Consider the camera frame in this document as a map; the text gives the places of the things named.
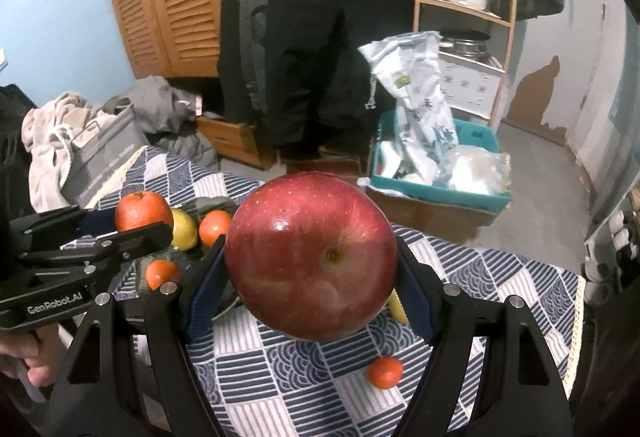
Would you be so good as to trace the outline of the left hand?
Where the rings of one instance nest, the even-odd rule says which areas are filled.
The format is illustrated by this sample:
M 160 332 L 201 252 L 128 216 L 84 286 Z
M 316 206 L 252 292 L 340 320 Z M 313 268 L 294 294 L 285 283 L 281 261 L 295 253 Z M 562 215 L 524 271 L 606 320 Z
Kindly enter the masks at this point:
M 3 375 L 16 379 L 6 358 L 21 359 L 26 365 L 29 382 L 35 387 L 48 387 L 58 378 L 66 346 L 60 338 L 60 326 L 54 323 L 34 332 L 2 333 L 0 353 Z

